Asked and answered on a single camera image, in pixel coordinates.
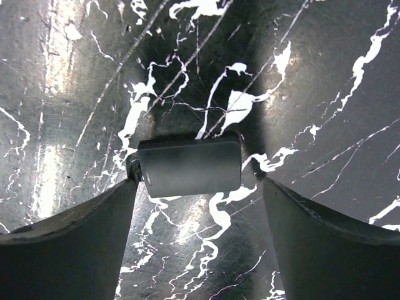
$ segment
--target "white streak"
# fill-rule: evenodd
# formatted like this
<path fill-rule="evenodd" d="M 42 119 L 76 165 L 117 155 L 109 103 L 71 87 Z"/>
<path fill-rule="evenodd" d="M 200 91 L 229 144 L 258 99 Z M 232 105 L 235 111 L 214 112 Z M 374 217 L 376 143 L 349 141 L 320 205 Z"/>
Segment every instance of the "white streak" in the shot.
<path fill-rule="evenodd" d="M 7 227 L 6 227 L 2 222 L 0 222 L 0 226 L 3 227 L 4 230 L 5 230 L 7 233 L 10 233 L 10 230 L 8 230 Z"/>
<path fill-rule="evenodd" d="M 14 148 L 15 152 L 17 155 L 19 155 L 19 149 L 24 153 L 24 157 L 25 157 L 25 151 L 24 148 L 26 147 L 26 145 L 28 144 L 29 140 L 31 139 L 31 135 L 30 133 L 25 129 L 25 126 L 22 125 L 21 122 L 17 121 L 12 115 L 10 115 L 4 108 L 0 107 L 0 111 L 5 114 L 9 119 L 11 119 L 12 121 L 14 121 L 17 124 L 17 127 L 19 130 L 22 130 L 25 134 L 25 139 L 22 142 L 22 145 L 20 147 L 16 147 Z"/>
<path fill-rule="evenodd" d="M 125 10 L 125 3 L 122 0 L 118 1 L 117 8 L 119 11 L 119 15 L 121 16 L 122 23 L 124 22 L 124 10 Z"/>
<path fill-rule="evenodd" d="M 371 36 L 371 38 L 370 38 L 371 46 L 369 47 L 368 52 L 365 54 L 365 56 L 360 56 L 359 58 L 357 58 L 356 62 L 353 64 L 352 77 L 354 78 L 354 82 L 353 82 L 353 86 L 350 90 L 350 93 L 341 99 L 341 102 L 342 102 L 341 107 L 337 108 L 336 111 L 334 112 L 334 114 L 323 125 L 325 125 L 332 118 L 334 118 L 338 112 L 343 111 L 349 98 L 353 96 L 354 92 L 358 89 L 361 82 L 363 81 L 363 76 L 364 76 L 364 72 L 365 72 L 363 67 L 366 64 L 369 64 L 371 61 L 373 61 L 376 58 L 376 56 L 379 54 L 379 52 L 381 50 L 382 41 L 384 39 L 386 39 L 389 36 L 389 34 L 391 33 L 391 29 L 388 30 L 388 28 L 390 26 L 393 15 L 398 12 L 398 7 L 392 7 L 392 3 L 393 3 L 393 1 L 391 1 L 389 6 L 387 7 L 387 16 L 386 16 L 386 22 L 385 22 L 384 26 L 380 27 L 378 30 L 376 30 L 374 35 Z"/>
<path fill-rule="evenodd" d="M 110 55 L 105 54 L 104 52 L 101 51 L 99 40 L 98 40 L 97 36 L 94 35 L 93 31 L 91 31 L 90 34 L 91 34 L 92 38 L 94 39 L 94 41 L 96 42 L 96 45 L 97 45 L 97 48 L 99 49 L 100 54 L 103 55 L 103 57 L 109 58 L 112 61 L 114 61 L 114 58 L 112 58 Z"/>
<path fill-rule="evenodd" d="M 86 14 L 87 16 L 90 15 L 90 5 L 94 3 L 97 8 L 101 11 L 101 13 L 106 17 L 106 19 L 108 19 L 108 14 L 105 11 L 102 11 L 100 8 L 100 4 L 98 0 L 90 0 L 87 4 L 86 4 Z"/>
<path fill-rule="evenodd" d="M 64 26 L 64 32 L 67 36 L 67 39 L 70 41 L 77 41 L 78 39 L 82 38 L 82 34 L 76 29 L 74 23 L 69 23 L 68 25 Z"/>
<path fill-rule="evenodd" d="M 384 225 L 382 226 L 384 229 L 393 230 L 393 231 L 400 231 L 400 225 Z"/>
<path fill-rule="evenodd" d="M 282 289 L 276 289 L 275 287 L 274 281 L 277 273 L 279 274 L 279 272 L 276 271 L 272 272 L 271 289 L 269 290 L 270 296 L 264 300 L 285 300 L 285 297 L 283 297 L 283 295 L 285 295 L 285 291 Z"/>
<path fill-rule="evenodd" d="M 143 82 L 139 82 L 137 84 L 129 82 L 132 87 L 132 91 L 129 92 L 131 94 L 131 97 L 129 98 L 131 109 L 126 117 L 124 128 L 118 132 L 118 137 L 122 141 L 122 148 L 120 152 L 126 151 L 125 158 L 136 152 L 136 149 L 129 147 L 129 138 L 136 132 L 141 113 L 148 110 L 150 97 L 147 95 L 152 94 L 157 96 L 153 89 L 153 86 L 156 83 L 156 79 L 153 77 L 154 66 L 158 65 L 155 62 L 151 62 L 148 68 L 149 74 L 146 84 Z M 112 160 L 119 166 L 120 169 L 124 169 L 122 163 L 125 161 L 125 159 L 121 159 L 121 157 L 116 154 Z"/>
<path fill-rule="evenodd" d="M 347 163 L 342 167 L 342 169 L 340 170 L 340 173 L 336 176 L 335 181 L 326 189 L 324 189 L 321 192 L 318 192 L 317 194 L 315 194 L 313 197 L 311 197 L 311 199 L 314 199 L 316 196 L 324 194 L 328 191 L 330 191 L 334 185 L 337 183 L 337 181 L 339 180 L 339 178 L 342 176 L 344 169 L 349 165 L 349 163 L 351 162 L 351 160 L 353 159 L 354 155 L 357 153 L 359 148 L 357 148 L 356 150 L 354 150 L 353 154 L 350 156 L 349 160 L 347 161 Z"/>
<path fill-rule="evenodd" d="M 226 211 L 220 211 L 217 208 L 217 205 L 220 203 L 226 203 L 229 204 L 232 201 L 241 201 L 243 199 L 246 199 L 250 194 L 255 192 L 257 189 L 257 186 L 255 186 L 253 189 L 248 189 L 244 186 L 241 186 L 238 190 L 230 192 L 229 196 L 226 199 L 223 199 L 224 193 L 219 192 L 217 193 L 214 197 L 210 199 L 209 202 L 209 211 L 210 215 L 214 219 L 214 222 L 221 227 L 221 229 L 214 234 L 213 236 L 206 237 L 202 239 L 202 244 L 201 244 L 201 249 L 198 252 L 203 252 L 205 250 L 205 246 L 209 247 L 212 249 L 212 253 L 210 256 L 206 255 L 200 259 L 200 265 L 199 265 L 199 273 L 197 276 L 193 277 L 189 282 L 187 282 L 184 285 L 184 289 L 187 289 L 190 284 L 194 282 L 195 279 L 200 279 L 202 278 L 207 270 L 208 263 L 214 259 L 217 258 L 219 249 L 218 247 L 213 243 L 213 240 L 218 239 L 221 237 L 221 235 L 228 230 L 228 228 L 231 226 L 231 217 Z M 186 266 L 186 270 L 192 269 L 193 266 L 191 265 L 191 262 Z M 198 287 L 195 286 L 193 289 L 191 289 L 191 292 L 195 291 Z"/>
<path fill-rule="evenodd" d="M 368 223 L 374 224 L 376 220 L 382 219 L 395 208 L 400 208 L 400 196 L 397 196 L 396 200 L 394 200 L 388 207 L 384 208 L 376 216 L 370 217 Z"/>
<path fill-rule="evenodd" d="M 229 41 L 233 36 L 239 31 L 242 24 L 237 25 L 236 29 L 232 32 L 232 34 L 228 37 L 227 41 Z"/>
<path fill-rule="evenodd" d="M 385 163 L 388 162 L 389 158 L 390 158 L 394 153 L 396 153 L 396 151 L 397 151 L 398 149 L 400 149 L 400 144 L 398 144 L 397 147 L 395 148 L 395 150 L 393 150 L 393 152 L 392 152 L 391 154 L 389 154 L 389 156 L 388 156 L 388 157 L 386 158 L 386 160 L 385 160 Z"/>
<path fill-rule="evenodd" d="M 265 252 L 267 252 L 267 251 L 264 250 L 264 252 L 258 257 L 258 260 L 257 260 L 256 264 L 255 264 L 250 270 L 248 270 L 247 272 L 245 272 L 245 273 L 243 273 L 243 274 L 240 274 L 240 275 L 235 279 L 235 281 L 237 281 L 241 276 L 244 276 L 244 275 L 246 275 L 246 274 L 249 274 L 251 271 L 253 271 L 253 270 L 258 266 L 258 264 L 260 263 L 261 258 L 263 258 Z"/>

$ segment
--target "black plastic arm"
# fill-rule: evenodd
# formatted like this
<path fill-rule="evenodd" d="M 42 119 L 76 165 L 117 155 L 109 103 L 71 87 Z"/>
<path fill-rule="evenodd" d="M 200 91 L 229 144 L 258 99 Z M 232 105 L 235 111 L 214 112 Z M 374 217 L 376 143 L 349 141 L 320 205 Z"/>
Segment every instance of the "black plastic arm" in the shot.
<path fill-rule="evenodd" d="M 0 299 L 112 300 L 137 184 L 0 236 Z"/>
<path fill-rule="evenodd" d="M 366 224 L 266 179 L 287 300 L 400 299 L 400 232 Z"/>

